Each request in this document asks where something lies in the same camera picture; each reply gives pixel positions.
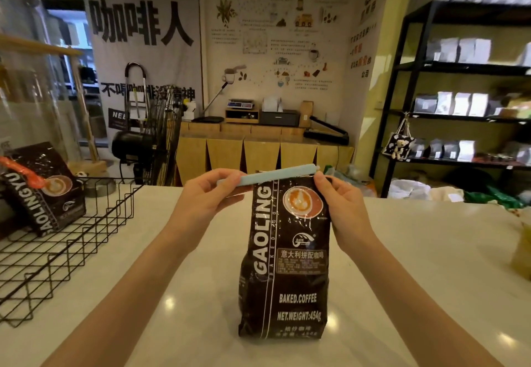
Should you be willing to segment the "black printer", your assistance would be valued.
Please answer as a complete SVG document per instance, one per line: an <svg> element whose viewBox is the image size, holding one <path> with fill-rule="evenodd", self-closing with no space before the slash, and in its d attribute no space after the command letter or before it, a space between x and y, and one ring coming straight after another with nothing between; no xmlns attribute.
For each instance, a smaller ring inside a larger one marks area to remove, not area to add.
<svg viewBox="0 0 531 367"><path fill-rule="evenodd" d="M260 125L297 128L300 123L300 112L297 110L285 110L282 112L261 111Z"/></svg>

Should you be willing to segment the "black coffee bag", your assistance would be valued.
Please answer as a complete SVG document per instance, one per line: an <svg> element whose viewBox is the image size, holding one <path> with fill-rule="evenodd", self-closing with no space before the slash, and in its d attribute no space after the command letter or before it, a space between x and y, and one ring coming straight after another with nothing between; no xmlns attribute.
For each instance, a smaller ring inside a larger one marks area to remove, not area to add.
<svg viewBox="0 0 531 367"><path fill-rule="evenodd" d="M239 337L322 337L330 230L329 207L313 176L255 185L238 288Z"/></svg>
<svg viewBox="0 0 531 367"><path fill-rule="evenodd" d="M2 195L36 236L58 233L85 215L83 183L72 174L50 142L11 149L0 156L46 179L45 188L32 189L24 176L0 164Z"/></svg>

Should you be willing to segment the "black metal shelf rack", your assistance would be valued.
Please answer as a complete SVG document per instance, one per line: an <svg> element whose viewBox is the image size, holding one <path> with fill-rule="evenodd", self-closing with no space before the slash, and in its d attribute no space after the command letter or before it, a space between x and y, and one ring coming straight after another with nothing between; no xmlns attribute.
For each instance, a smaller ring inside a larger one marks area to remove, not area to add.
<svg viewBox="0 0 531 367"><path fill-rule="evenodd" d="M409 26L413 23L422 25L419 45L415 58L411 62L401 63ZM502 169L501 180L507 179L514 170L531 171L519 162L458 162L453 158L434 159L429 157L407 158L396 161L390 155L382 152L382 145L388 117L399 116L400 121L410 118L413 113L413 98L419 75L423 73L456 74L456 75L487 75L496 77L523 77L531 78L531 68L501 64L467 64L429 61L426 56L429 34L433 25L458 25L458 26L503 26L503 27L531 27L531 6L517 4L486 4L452 1L431 1L404 16L400 30L399 41L392 63L390 81L384 99L382 118L376 137L374 154L369 169L369 176L375 178L376 168L380 158L388 160L386 174L382 183L381 197L388 196L390 183L399 163L420 163L443 166L466 165L487 169ZM395 84L400 72L410 72L406 94L402 109L391 109L391 102L395 91Z"/></svg>

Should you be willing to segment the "large clear glass vessel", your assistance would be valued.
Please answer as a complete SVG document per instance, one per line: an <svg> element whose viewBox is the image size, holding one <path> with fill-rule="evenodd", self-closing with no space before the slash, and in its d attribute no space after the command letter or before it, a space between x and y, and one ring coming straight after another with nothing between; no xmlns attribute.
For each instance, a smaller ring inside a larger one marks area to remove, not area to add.
<svg viewBox="0 0 531 367"><path fill-rule="evenodd" d="M50 43L41 0L0 0L0 35ZM60 57L0 48L0 155L48 141L65 161L76 155Z"/></svg>

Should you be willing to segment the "round metal lid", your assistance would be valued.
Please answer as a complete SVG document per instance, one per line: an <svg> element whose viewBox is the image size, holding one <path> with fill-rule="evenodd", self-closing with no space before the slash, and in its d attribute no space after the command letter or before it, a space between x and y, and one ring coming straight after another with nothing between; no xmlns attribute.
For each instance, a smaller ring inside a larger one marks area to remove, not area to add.
<svg viewBox="0 0 531 367"><path fill-rule="evenodd" d="M110 196L116 191L116 181L111 177L87 177L83 184L87 198Z"/></svg>

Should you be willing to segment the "white banner with black letters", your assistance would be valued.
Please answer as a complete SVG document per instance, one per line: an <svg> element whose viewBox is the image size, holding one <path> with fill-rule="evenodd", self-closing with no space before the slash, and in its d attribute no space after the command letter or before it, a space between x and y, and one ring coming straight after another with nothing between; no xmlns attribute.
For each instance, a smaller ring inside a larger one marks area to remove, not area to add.
<svg viewBox="0 0 531 367"><path fill-rule="evenodd" d="M84 0L109 143L125 128L125 66L140 63L148 93L176 85L203 110L200 0ZM142 73L133 68L144 116Z"/></svg>

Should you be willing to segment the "person's left forearm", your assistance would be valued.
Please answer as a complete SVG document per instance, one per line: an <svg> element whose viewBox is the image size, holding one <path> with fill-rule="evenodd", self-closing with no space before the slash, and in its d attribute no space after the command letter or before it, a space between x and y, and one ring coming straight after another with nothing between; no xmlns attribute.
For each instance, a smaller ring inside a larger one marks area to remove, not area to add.
<svg viewBox="0 0 531 367"><path fill-rule="evenodd" d="M166 226L40 367L124 367L202 229Z"/></svg>

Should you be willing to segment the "black and white plush bag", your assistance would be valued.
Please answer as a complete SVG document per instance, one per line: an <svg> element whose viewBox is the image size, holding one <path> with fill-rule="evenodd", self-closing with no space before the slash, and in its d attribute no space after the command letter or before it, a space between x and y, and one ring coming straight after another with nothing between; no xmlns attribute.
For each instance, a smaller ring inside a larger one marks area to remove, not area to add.
<svg viewBox="0 0 531 367"><path fill-rule="evenodd" d="M382 149L381 154L390 157L394 161L403 162L408 157L415 140L416 138L413 137L410 131L409 118L405 117L397 131L390 135L388 143Z"/></svg>

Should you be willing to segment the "small wooden box stand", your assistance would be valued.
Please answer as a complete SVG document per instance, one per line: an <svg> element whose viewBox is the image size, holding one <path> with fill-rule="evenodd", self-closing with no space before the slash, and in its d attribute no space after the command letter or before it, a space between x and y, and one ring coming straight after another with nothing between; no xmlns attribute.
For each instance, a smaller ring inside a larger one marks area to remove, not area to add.
<svg viewBox="0 0 531 367"><path fill-rule="evenodd" d="M225 109L225 122L238 124L259 124L260 110L258 109Z"/></svg>

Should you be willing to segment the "illustrated coffee wall poster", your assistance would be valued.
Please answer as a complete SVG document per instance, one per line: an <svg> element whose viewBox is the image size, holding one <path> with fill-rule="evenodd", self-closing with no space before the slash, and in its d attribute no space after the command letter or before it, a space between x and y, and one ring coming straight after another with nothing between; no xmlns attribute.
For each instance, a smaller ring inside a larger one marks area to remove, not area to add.
<svg viewBox="0 0 531 367"><path fill-rule="evenodd" d="M315 116L339 122L362 1L201 0L206 104L234 72L207 115L223 116L229 99L275 97L283 109L312 102Z"/></svg>

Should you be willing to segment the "person's left hand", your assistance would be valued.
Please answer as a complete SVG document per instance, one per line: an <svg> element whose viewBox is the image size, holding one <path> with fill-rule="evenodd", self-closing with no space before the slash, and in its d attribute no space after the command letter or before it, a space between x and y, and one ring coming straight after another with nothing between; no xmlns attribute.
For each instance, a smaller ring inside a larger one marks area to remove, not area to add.
<svg viewBox="0 0 531 367"><path fill-rule="evenodd" d="M214 216L214 189L235 188L241 175L214 169L185 183L175 208L163 228L178 253L186 256L197 248Z"/></svg>

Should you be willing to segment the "light blue bag sealing clip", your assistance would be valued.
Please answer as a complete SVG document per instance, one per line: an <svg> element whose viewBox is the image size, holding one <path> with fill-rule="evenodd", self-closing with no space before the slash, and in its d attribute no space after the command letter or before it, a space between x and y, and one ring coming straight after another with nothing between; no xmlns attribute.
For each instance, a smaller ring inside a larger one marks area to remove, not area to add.
<svg viewBox="0 0 531 367"><path fill-rule="evenodd" d="M235 169L229 169L230 172L237 172L237 174L241 175L240 182L236 186L236 189L242 188L244 192L252 190L256 185L261 185L275 180L314 175L319 170L320 167L313 163L284 169L276 169L272 171L257 172L250 175Z"/></svg>

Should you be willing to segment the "group of white pouches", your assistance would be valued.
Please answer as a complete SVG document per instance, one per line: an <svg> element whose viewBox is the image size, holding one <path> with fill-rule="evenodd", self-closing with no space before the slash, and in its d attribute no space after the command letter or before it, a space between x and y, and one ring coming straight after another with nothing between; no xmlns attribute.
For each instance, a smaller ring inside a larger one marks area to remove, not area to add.
<svg viewBox="0 0 531 367"><path fill-rule="evenodd" d="M481 38L444 38L428 42L426 61L487 64L492 41Z"/></svg>

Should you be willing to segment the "wooden counter cabinet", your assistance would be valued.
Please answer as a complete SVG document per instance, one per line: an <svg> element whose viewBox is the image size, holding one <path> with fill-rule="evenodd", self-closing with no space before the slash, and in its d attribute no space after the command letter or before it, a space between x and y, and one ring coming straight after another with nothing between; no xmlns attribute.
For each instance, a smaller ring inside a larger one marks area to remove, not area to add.
<svg viewBox="0 0 531 367"><path fill-rule="evenodd" d="M175 155L178 187L212 169L239 169L247 174L314 163L345 172L353 145L304 136L299 127L258 124L183 122Z"/></svg>

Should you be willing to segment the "black floor fan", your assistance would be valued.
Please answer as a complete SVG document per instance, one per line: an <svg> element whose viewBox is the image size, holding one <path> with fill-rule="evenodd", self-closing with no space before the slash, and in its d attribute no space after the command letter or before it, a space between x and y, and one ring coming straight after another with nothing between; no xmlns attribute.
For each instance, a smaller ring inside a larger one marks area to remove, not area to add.
<svg viewBox="0 0 531 367"><path fill-rule="evenodd" d="M137 185L172 187L175 184L176 151L181 131L183 99L168 92L150 102L150 115L137 119L133 131L129 105L125 107L126 129L116 133L111 153L120 164L132 164Z"/></svg>

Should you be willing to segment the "green plastic bag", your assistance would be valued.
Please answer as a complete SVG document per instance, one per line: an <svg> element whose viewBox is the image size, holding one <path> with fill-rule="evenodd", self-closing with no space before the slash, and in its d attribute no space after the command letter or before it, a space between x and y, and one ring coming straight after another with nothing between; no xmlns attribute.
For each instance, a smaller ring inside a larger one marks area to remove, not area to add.
<svg viewBox="0 0 531 367"><path fill-rule="evenodd" d="M478 189L464 191L464 201L466 203L487 204L493 203L504 207L506 210L524 209L526 205L514 196L510 196L498 188L487 185L482 192Z"/></svg>

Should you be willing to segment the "black heat sealer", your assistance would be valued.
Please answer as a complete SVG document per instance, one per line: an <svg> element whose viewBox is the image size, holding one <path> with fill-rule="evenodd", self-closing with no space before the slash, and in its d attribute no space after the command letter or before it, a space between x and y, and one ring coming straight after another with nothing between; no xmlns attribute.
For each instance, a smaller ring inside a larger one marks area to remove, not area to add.
<svg viewBox="0 0 531 367"><path fill-rule="evenodd" d="M306 128L303 132L304 138L328 142L340 146L349 145L349 134L347 131L322 121L316 116L310 116L309 119L312 123L316 123L324 129Z"/></svg>

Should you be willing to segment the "brown cardboard box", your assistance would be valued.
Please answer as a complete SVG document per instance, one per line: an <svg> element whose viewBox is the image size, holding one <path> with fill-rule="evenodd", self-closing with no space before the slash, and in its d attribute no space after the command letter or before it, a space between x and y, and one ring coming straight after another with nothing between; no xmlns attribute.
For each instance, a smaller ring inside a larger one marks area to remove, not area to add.
<svg viewBox="0 0 531 367"><path fill-rule="evenodd" d="M310 128L312 125L311 117L313 116L314 102L302 101L300 106L300 128Z"/></svg>

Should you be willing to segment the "white plastic bag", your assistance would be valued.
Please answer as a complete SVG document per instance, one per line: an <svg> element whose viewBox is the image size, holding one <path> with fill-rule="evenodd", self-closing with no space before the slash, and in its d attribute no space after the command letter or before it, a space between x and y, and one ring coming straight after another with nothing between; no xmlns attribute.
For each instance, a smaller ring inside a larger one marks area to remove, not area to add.
<svg viewBox="0 0 531 367"><path fill-rule="evenodd" d="M414 180L392 180L387 198L426 201L464 202L464 191L449 185L431 187Z"/></svg>

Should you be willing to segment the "person's right forearm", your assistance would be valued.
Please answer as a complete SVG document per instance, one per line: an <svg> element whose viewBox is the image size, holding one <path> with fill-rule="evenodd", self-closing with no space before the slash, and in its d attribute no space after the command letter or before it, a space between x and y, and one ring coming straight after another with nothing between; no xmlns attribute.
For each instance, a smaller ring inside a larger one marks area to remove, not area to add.
<svg viewBox="0 0 531 367"><path fill-rule="evenodd" d="M419 367L504 367L421 288L373 230L360 235L334 229Z"/></svg>

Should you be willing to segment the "person's right hand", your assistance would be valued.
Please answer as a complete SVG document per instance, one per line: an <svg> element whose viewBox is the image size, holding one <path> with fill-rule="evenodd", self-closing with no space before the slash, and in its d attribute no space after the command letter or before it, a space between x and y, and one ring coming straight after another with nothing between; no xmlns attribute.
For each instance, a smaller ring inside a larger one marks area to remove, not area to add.
<svg viewBox="0 0 531 367"><path fill-rule="evenodd" d="M340 179L338 215L332 225L339 247L350 257L359 250L369 248L377 240L361 190Z"/></svg>

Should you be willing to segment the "white coffee pouch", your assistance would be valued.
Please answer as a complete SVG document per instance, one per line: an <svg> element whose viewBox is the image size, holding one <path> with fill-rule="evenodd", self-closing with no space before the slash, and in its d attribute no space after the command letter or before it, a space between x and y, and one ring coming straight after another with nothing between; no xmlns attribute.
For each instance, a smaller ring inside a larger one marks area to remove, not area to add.
<svg viewBox="0 0 531 367"><path fill-rule="evenodd" d="M475 141L460 140L457 162L473 162L475 156Z"/></svg>
<svg viewBox="0 0 531 367"><path fill-rule="evenodd" d="M452 116L468 116L470 109L471 93L456 93L454 96Z"/></svg>
<svg viewBox="0 0 531 367"><path fill-rule="evenodd" d="M451 91L439 91L437 93L437 103L435 114L441 116L449 116L452 113L452 104L454 94Z"/></svg>
<svg viewBox="0 0 531 367"><path fill-rule="evenodd" d="M484 117L488 108L489 95L473 93L470 100L469 117Z"/></svg>

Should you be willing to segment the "orange bag sealing clip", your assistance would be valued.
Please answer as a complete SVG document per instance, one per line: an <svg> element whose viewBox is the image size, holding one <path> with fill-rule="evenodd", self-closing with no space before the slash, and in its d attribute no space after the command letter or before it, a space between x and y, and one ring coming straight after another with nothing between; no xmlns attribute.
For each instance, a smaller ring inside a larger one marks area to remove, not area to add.
<svg viewBox="0 0 531 367"><path fill-rule="evenodd" d="M7 169L13 170L25 177L27 185L32 189L43 189L47 185L46 179L41 176L38 176L34 171L22 166L16 161L5 157L0 156L0 164L2 164Z"/></svg>

